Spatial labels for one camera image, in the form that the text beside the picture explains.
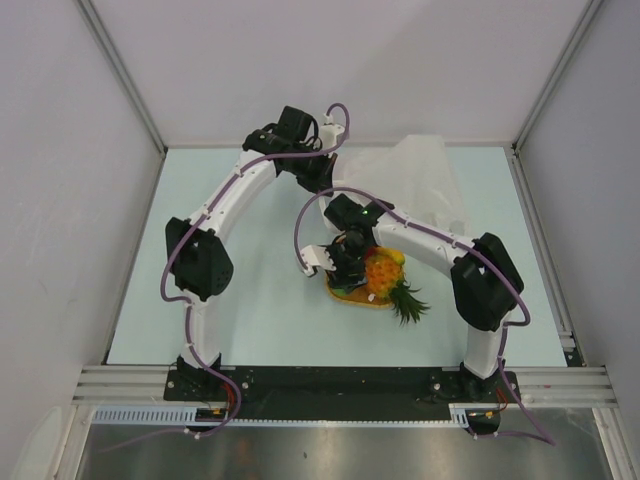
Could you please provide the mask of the white plastic bag lemon print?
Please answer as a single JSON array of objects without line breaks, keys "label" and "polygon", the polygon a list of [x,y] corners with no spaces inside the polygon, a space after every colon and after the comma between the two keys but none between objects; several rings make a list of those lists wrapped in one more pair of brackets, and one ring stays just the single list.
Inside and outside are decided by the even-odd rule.
[{"label": "white plastic bag lemon print", "polygon": [[339,156],[335,186],[366,191],[410,217],[450,233],[469,232],[469,217],[439,135],[408,135],[392,147],[350,149]]}]

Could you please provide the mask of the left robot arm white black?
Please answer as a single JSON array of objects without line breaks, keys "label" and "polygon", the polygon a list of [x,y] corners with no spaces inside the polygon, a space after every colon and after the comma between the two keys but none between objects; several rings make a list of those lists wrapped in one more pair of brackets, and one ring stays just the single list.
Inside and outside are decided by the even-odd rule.
[{"label": "left robot arm white black", "polygon": [[221,348],[207,324],[213,300],[228,287],[234,266],[225,243],[240,216],[281,173],[293,175],[311,193],[329,188],[336,151],[349,134],[350,122],[335,121],[332,104],[317,121],[312,115],[283,108],[277,122],[251,132],[233,170],[211,197],[186,219],[171,218],[165,227],[167,263],[160,294],[185,310],[185,345],[176,361],[177,380],[197,398],[214,397],[225,384]]}]

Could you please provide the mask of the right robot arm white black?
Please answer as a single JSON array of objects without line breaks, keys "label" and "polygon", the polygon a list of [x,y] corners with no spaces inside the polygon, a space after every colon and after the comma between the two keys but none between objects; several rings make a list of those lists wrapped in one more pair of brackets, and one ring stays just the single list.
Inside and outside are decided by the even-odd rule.
[{"label": "right robot arm white black", "polygon": [[336,237],[321,249],[330,295],[340,301],[388,307],[400,323],[417,323],[429,305],[417,298],[407,276],[413,258],[451,281],[456,311],[467,325],[461,388],[473,401],[497,389],[502,366],[502,329],[524,282],[503,242],[485,233],[458,236],[406,216],[382,201],[363,205],[340,194],[321,203]]}]

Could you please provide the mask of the fake pineapple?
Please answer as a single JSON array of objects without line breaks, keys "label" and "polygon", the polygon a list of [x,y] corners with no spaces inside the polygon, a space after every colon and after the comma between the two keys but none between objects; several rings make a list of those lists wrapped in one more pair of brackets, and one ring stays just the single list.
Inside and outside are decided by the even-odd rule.
[{"label": "fake pineapple", "polygon": [[430,306],[417,299],[418,289],[406,280],[404,254],[395,249],[373,247],[364,260],[366,290],[375,299],[390,303],[401,325],[418,323]]}]

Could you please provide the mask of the fake mango yellow green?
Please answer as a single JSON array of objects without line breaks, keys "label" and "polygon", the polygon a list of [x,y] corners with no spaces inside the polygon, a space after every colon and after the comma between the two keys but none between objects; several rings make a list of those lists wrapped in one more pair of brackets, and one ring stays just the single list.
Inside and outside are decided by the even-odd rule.
[{"label": "fake mango yellow green", "polygon": [[404,254],[396,249],[391,248],[381,248],[380,251],[390,257],[396,264],[403,266],[406,262]]}]

